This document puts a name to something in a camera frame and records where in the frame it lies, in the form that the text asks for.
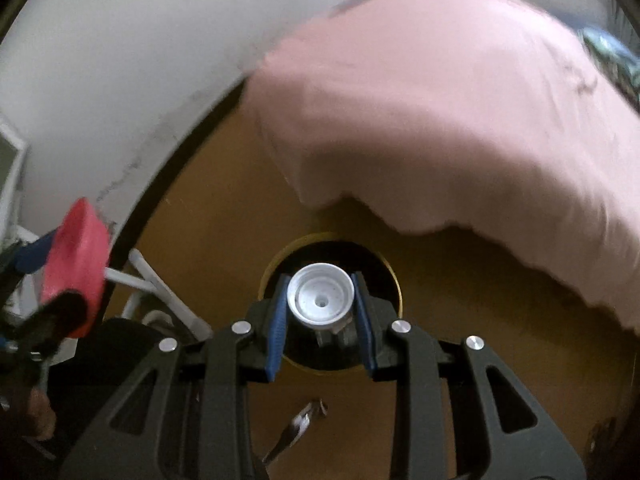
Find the person's left hand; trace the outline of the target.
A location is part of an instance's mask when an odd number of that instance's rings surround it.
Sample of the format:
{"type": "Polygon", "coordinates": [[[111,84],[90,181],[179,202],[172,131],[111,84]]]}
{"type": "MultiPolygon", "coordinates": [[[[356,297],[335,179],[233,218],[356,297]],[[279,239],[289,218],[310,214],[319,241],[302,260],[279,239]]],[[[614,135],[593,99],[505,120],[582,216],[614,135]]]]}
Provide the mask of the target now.
{"type": "Polygon", "coordinates": [[[2,391],[2,436],[47,441],[53,437],[55,425],[56,415],[50,400],[39,388],[2,391]]]}

